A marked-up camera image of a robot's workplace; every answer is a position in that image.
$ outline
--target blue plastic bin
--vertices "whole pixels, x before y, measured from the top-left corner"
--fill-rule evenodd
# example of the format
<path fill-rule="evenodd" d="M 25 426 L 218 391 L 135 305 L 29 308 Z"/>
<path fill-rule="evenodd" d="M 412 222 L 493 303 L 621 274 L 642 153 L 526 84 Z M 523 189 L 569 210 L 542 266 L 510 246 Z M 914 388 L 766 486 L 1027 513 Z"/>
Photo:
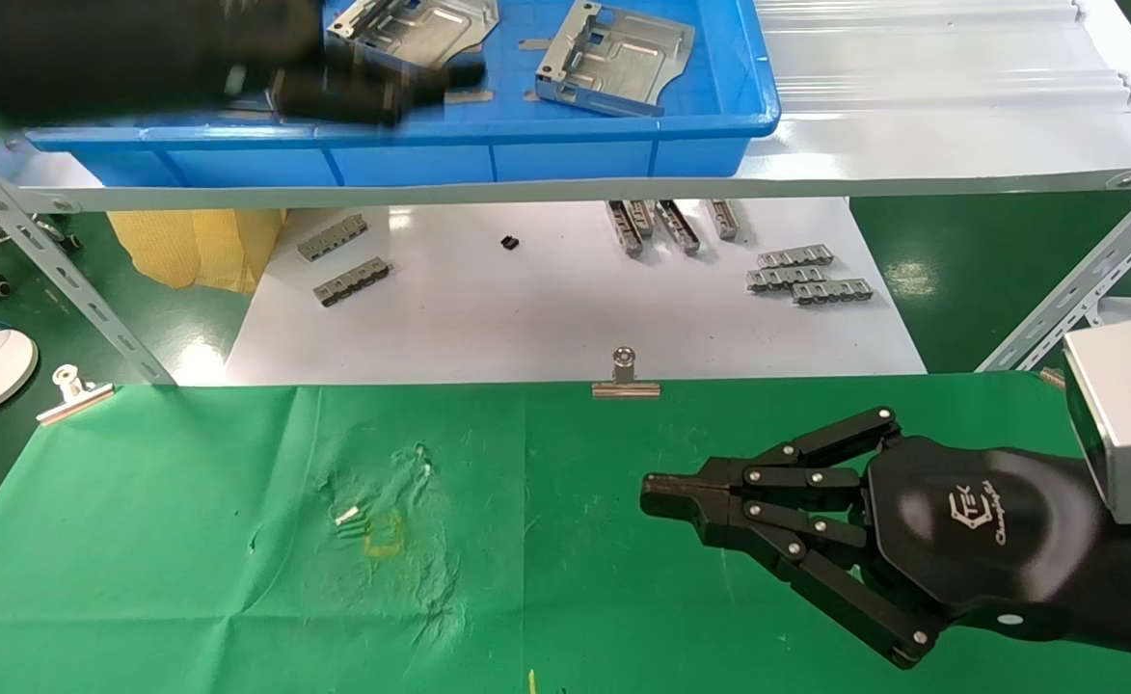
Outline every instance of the blue plastic bin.
<path fill-rule="evenodd" d="M 274 115 L 176 114 L 28 132 L 71 153 L 106 185 L 402 186 L 582 177 L 724 176 L 751 138 L 774 132 L 780 103 L 751 0 L 618 0 L 697 27 L 684 75 L 664 88 L 662 118 L 612 118 L 529 102 L 542 51 L 572 0 L 500 0 L 484 41 L 490 102 L 414 114 L 396 131 L 278 122 Z M 349 0 L 330 0 L 331 23 Z"/>

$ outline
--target green cloth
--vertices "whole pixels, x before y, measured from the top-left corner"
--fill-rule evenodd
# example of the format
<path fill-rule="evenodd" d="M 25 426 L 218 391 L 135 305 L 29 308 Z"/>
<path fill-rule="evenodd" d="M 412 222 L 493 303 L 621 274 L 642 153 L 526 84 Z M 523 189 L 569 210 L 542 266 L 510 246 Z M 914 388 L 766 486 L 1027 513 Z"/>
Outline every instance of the green cloth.
<path fill-rule="evenodd" d="M 1025 374 L 121 388 L 0 491 L 0 691 L 1131 691 L 1131 656 L 953 628 L 901 673 L 753 559 L 644 517 L 648 471 L 877 405 L 1077 454 Z"/>

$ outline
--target yellow stain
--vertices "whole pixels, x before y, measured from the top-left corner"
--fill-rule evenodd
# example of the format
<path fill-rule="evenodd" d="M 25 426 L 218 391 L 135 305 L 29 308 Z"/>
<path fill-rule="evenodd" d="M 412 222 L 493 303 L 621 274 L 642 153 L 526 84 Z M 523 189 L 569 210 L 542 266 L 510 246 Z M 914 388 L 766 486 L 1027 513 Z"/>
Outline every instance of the yellow stain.
<path fill-rule="evenodd" d="M 389 537 L 389 541 L 385 545 L 374 544 L 372 536 L 382 531 Z M 374 559 L 387 559 L 402 554 L 402 514 L 392 513 L 389 517 L 372 519 L 371 530 L 363 536 L 363 554 Z"/>

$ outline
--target white shelf board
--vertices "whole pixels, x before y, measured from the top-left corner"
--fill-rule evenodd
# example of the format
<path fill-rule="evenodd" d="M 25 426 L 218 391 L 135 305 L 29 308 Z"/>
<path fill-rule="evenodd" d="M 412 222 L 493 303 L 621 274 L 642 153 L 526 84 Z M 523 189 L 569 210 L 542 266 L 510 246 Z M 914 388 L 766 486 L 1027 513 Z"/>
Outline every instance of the white shelf board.
<path fill-rule="evenodd" d="M 628 259 L 602 202 L 371 207 L 370 232 L 307 262 L 296 244 L 354 211 L 292 212 L 235 339 L 225 381 L 506 383 L 604 381 L 612 353 L 638 352 L 645 379 L 924 373 L 841 199 L 736 203 L 745 232 L 720 242 L 684 201 L 702 251 L 663 232 Z M 500 245 L 512 234 L 515 251 Z M 756 254 L 823 242 L 834 278 L 862 277 L 869 303 L 800 307 L 753 295 Z M 330 309 L 314 286 L 371 257 L 388 279 Z"/>
<path fill-rule="evenodd" d="M 756 0 L 784 120 L 727 180 L 115 189 L 71 157 L 6 167 L 31 211 L 1099 190 L 1131 172 L 1115 0 Z"/>

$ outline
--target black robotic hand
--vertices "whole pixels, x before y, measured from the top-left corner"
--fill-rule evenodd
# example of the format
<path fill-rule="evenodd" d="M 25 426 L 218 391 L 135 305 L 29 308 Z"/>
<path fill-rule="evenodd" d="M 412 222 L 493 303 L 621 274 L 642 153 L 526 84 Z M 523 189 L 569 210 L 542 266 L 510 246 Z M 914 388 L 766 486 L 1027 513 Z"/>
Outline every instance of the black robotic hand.
<path fill-rule="evenodd" d="M 835 467 L 873 451 L 864 474 Z M 1131 651 L 1131 524 L 1076 458 L 904 437 L 878 408 L 756 458 L 648 475 L 641 508 L 749 554 L 900 668 L 951 625 Z"/>
<path fill-rule="evenodd" d="M 0 0 L 0 120 L 34 127 L 223 105 L 392 127 L 484 78 L 473 62 L 375 64 L 327 44 L 323 0 Z"/>

